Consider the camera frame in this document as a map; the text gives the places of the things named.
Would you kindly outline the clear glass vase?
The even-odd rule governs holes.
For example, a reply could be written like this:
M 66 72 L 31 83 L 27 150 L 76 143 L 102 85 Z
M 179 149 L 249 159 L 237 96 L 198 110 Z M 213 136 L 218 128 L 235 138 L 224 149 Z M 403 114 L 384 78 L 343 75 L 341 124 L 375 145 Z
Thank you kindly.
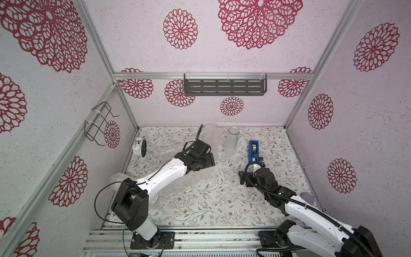
M 224 153 L 226 156 L 231 156 L 236 153 L 239 134 L 240 129 L 236 126 L 228 128 L 224 143 Z

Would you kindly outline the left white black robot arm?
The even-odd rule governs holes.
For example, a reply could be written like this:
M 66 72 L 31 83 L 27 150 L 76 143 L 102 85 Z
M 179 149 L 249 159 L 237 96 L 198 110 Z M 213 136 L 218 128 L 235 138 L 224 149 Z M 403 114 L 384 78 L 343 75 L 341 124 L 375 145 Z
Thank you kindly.
M 121 181 L 111 209 L 128 230 L 136 232 L 153 247 L 159 241 L 161 231 L 148 217 L 151 198 L 191 171 L 213 166 L 215 162 L 211 146 L 197 139 L 158 171 L 137 180 L 127 178 Z

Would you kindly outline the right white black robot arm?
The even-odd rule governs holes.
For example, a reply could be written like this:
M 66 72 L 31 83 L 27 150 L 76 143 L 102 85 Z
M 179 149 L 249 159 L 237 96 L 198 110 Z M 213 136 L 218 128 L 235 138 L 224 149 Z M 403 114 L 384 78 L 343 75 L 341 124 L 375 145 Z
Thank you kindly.
M 280 186 L 270 169 L 260 166 L 239 172 L 240 184 L 254 187 L 265 201 L 285 216 L 293 216 L 309 228 L 285 220 L 275 230 L 260 231 L 261 247 L 256 254 L 278 252 L 290 257 L 299 250 L 309 250 L 320 257 L 380 257 L 382 252 L 372 232 L 363 226 L 354 228 L 313 207 L 287 187 Z

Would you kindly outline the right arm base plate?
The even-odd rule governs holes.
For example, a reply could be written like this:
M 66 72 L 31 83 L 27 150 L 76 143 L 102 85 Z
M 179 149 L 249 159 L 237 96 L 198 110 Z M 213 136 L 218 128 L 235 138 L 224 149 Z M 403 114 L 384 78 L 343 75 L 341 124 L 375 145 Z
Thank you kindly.
M 304 247 L 294 245 L 284 232 L 276 230 L 263 230 L 258 232 L 261 246 L 263 248 L 297 248 L 298 250 Z

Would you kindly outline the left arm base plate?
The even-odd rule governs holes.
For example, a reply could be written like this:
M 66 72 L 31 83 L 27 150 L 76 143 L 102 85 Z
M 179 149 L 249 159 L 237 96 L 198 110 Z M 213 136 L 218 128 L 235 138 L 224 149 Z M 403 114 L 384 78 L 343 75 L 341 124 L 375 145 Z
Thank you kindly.
M 175 232 L 158 231 L 152 239 L 145 240 L 134 233 L 130 244 L 131 250 L 170 250 L 174 248 Z

